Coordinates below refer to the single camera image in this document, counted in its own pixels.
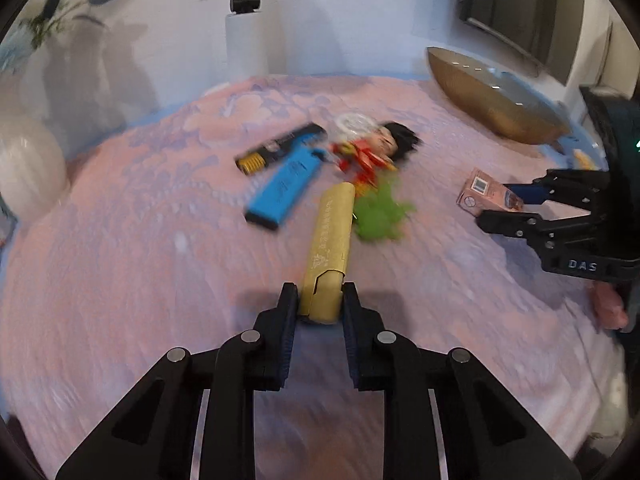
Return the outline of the person right hand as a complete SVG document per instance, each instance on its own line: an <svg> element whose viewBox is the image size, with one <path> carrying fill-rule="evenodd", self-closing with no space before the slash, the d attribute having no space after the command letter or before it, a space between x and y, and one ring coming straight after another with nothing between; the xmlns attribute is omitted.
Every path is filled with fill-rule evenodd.
<svg viewBox="0 0 640 480"><path fill-rule="evenodd" d="M608 283L595 282L591 289L594 314L606 330L622 330L629 323L624 304L615 288Z"/></svg>

